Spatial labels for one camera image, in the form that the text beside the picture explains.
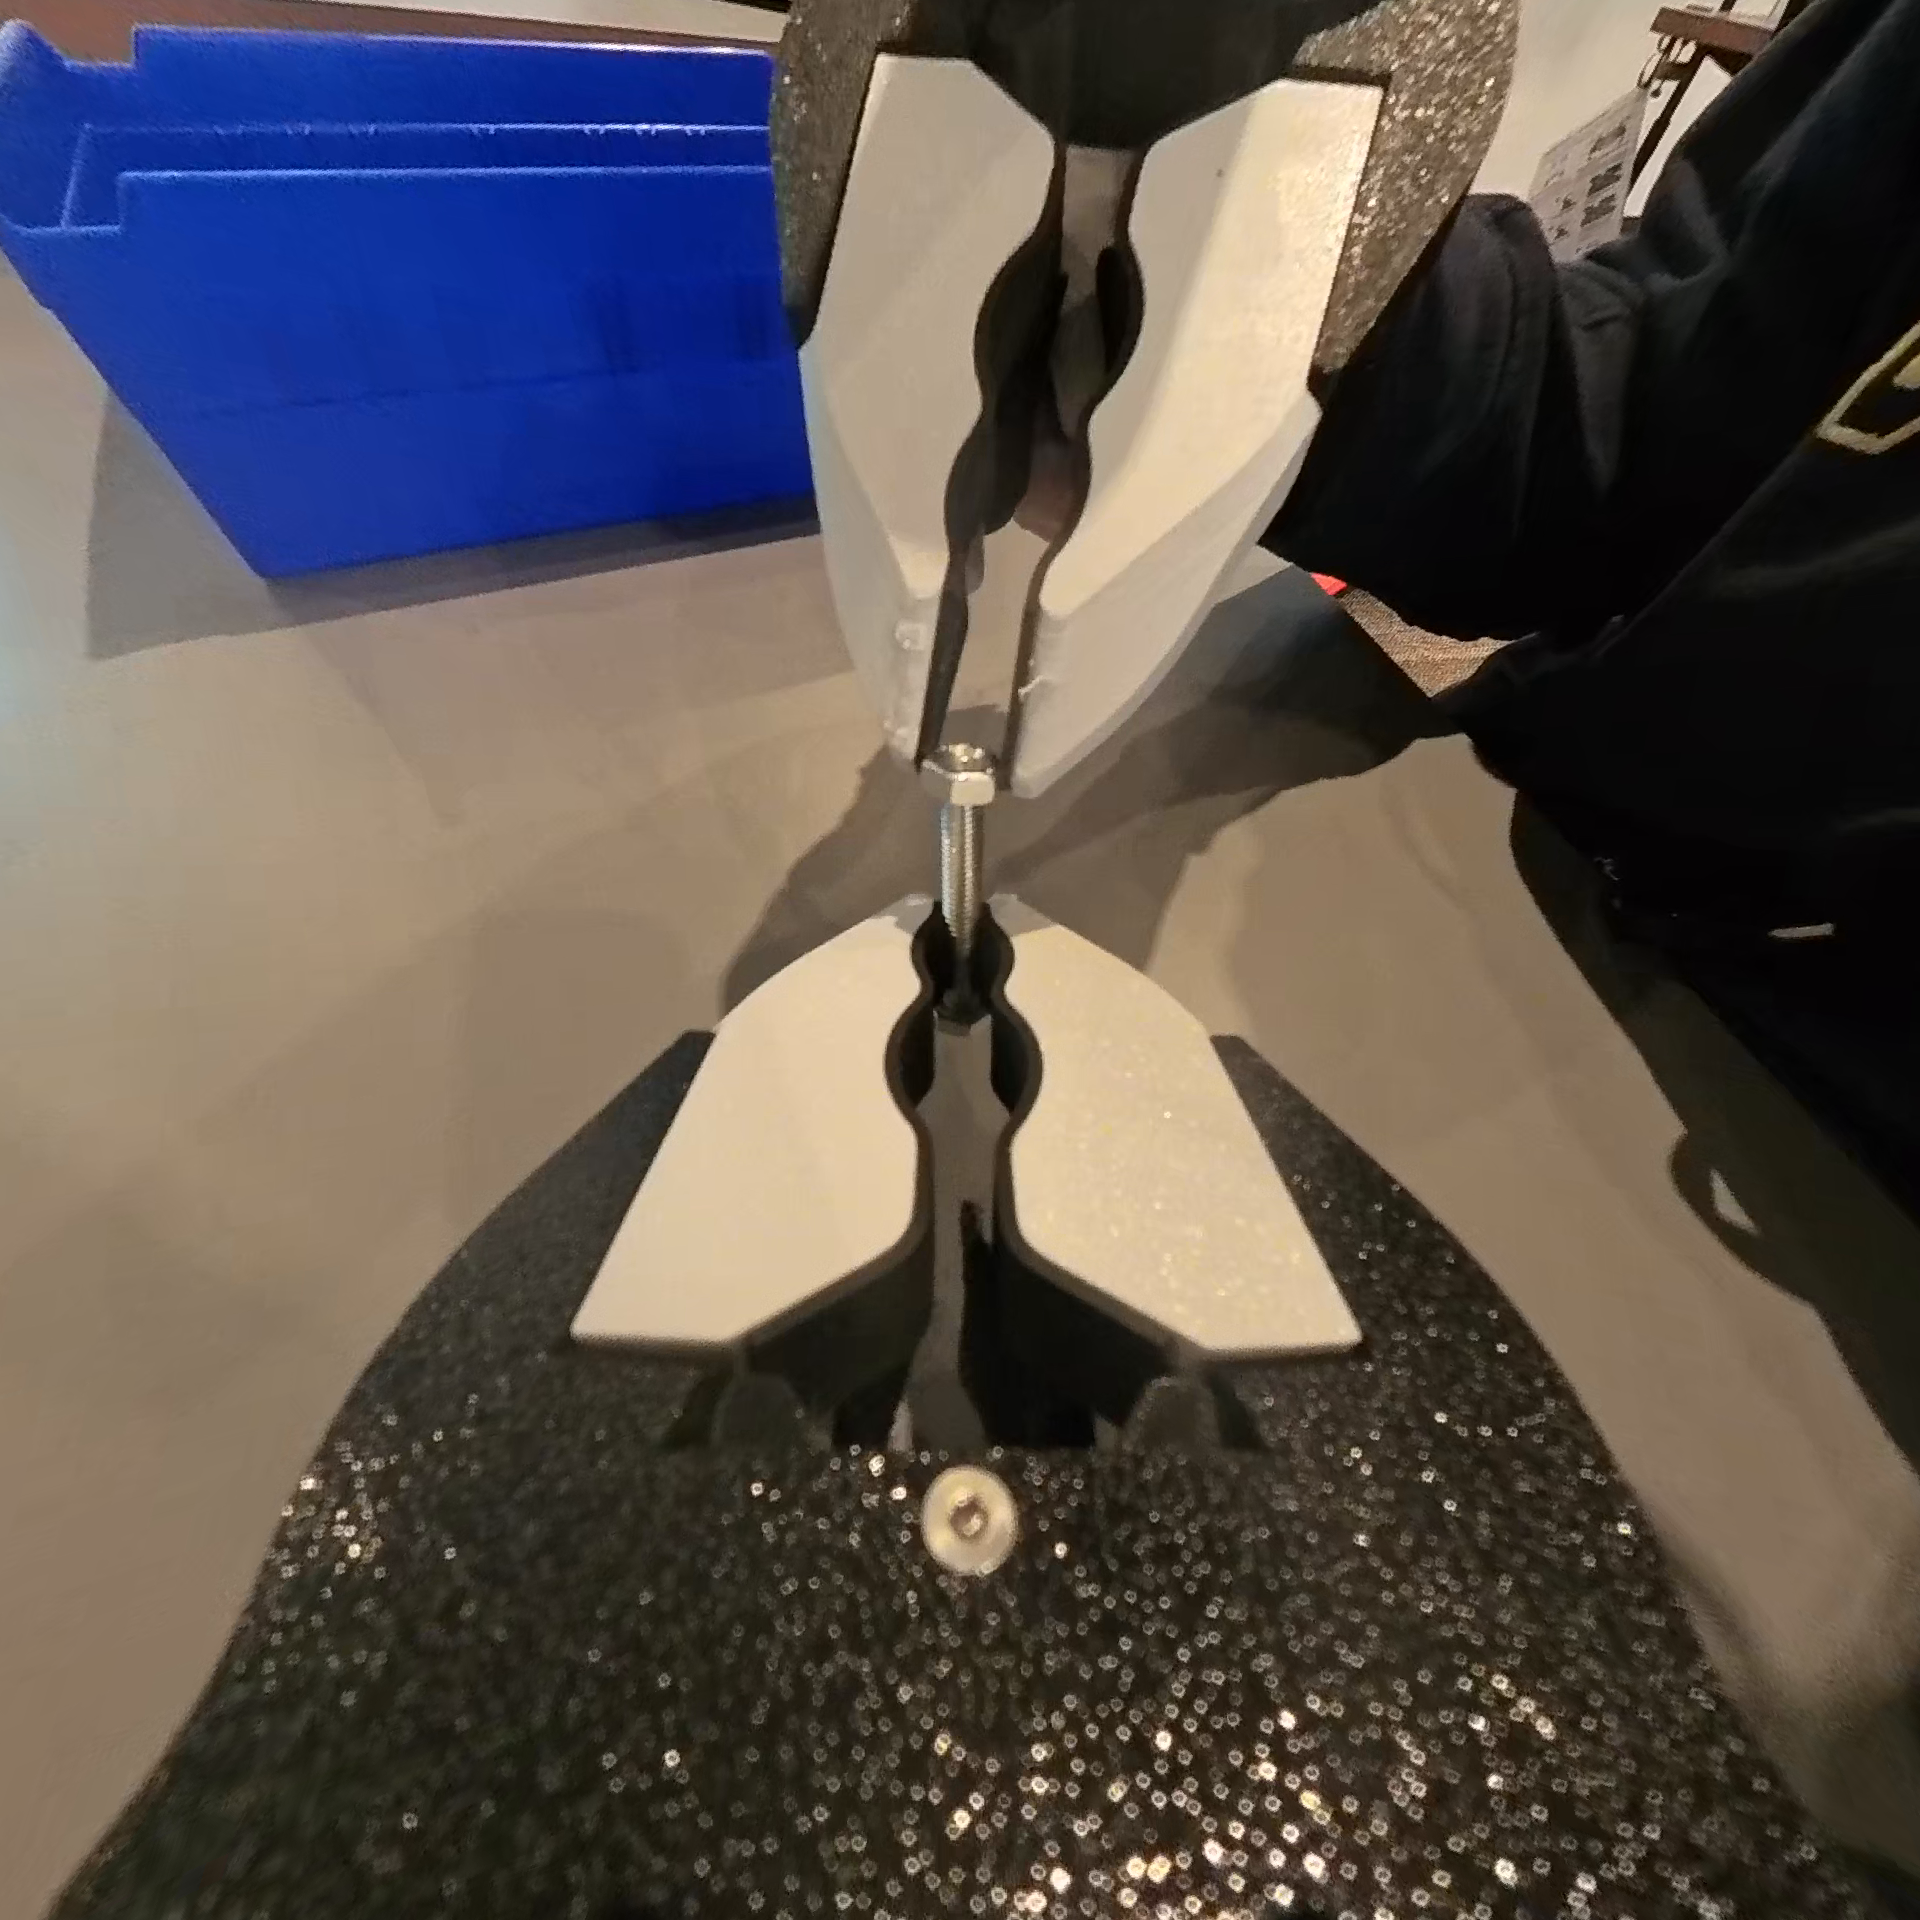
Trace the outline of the person's right hand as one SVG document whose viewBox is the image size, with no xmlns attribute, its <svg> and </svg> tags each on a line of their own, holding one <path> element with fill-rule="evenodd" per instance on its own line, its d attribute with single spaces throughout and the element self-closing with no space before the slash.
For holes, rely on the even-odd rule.
<svg viewBox="0 0 1920 1920">
<path fill-rule="evenodd" d="M 1021 478 L 1015 522 L 1056 549 L 1082 520 L 1091 485 L 1085 428 L 1062 420 L 1056 398 L 1045 398 L 1031 419 Z"/>
</svg>

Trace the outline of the printed sign on black easel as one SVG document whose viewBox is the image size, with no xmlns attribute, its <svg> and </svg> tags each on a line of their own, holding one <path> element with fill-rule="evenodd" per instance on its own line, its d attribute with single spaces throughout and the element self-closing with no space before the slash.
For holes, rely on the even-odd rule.
<svg viewBox="0 0 1920 1920">
<path fill-rule="evenodd" d="M 1526 203 L 1554 260 L 1586 256 L 1636 227 L 1679 136 L 1716 86 L 1698 42 L 1650 32 L 1635 78 L 1575 118 L 1536 163 Z"/>
</svg>

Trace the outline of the silver bolt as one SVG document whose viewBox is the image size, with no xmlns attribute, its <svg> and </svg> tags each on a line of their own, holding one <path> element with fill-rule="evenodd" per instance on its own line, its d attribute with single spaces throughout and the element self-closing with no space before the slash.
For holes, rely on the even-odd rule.
<svg viewBox="0 0 1920 1920">
<path fill-rule="evenodd" d="M 946 801 L 939 805 L 939 921 L 941 962 L 939 1019 L 967 1028 L 979 1019 L 976 954 L 984 920 L 984 808 Z"/>
</svg>

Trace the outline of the blue plastic bin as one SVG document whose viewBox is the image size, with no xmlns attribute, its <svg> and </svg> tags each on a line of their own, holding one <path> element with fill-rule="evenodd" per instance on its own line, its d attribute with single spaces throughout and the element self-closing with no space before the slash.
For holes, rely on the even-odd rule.
<svg viewBox="0 0 1920 1920">
<path fill-rule="evenodd" d="M 4 256 L 259 576 L 811 493 L 768 45 L 4 25 Z"/>
</svg>

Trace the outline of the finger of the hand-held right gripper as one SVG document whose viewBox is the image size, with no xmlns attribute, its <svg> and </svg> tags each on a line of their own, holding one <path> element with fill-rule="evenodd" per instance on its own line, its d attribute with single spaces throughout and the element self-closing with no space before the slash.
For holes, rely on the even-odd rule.
<svg viewBox="0 0 1920 1920">
<path fill-rule="evenodd" d="M 1124 264 L 1141 317 L 1087 420 L 1087 492 L 1038 588 L 1012 792 L 1035 801 L 1163 684 L 1288 492 L 1380 86 L 1272 81 L 1163 136 Z"/>
<path fill-rule="evenodd" d="M 984 533 L 979 328 L 1051 185 L 1051 136 L 979 66 L 878 54 L 799 387 L 838 630 L 906 764 L 941 732 Z"/>
</svg>

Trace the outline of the person's torso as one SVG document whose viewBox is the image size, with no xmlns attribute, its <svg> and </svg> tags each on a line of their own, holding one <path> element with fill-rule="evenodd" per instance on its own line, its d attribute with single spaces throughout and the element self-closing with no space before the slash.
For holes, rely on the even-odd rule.
<svg viewBox="0 0 1920 1920">
<path fill-rule="evenodd" d="M 1915 1208 L 1915 4 L 1810 4 L 1557 272 L 1484 757 Z"/>
</svg>

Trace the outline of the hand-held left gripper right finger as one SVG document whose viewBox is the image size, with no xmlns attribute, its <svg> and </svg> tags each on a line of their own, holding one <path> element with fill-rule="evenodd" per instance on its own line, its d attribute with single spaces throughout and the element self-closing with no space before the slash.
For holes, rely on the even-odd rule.
<svg viewBox="0 0 1920 1920">
<path fill-rule="evenodd" d="M 1006 1248 L 1100 1326 L 1205 1368 L 1350 1353 L 1359 1326 L 1207 1027 L 1015 897 L 995 1019 Z"/>
</svg>

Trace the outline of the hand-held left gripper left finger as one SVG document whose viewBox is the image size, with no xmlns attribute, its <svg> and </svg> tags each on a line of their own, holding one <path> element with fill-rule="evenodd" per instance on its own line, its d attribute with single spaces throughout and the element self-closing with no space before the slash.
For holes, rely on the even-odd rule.
<svg viewBox="0 0 1920 1920">
<path fill-rule="evenodd" d="M 927 897 L 768 977 L 711 1035 L 572 1321 L 651 1360 L 900 1365 L 927 1320 Z"/>
</svg>

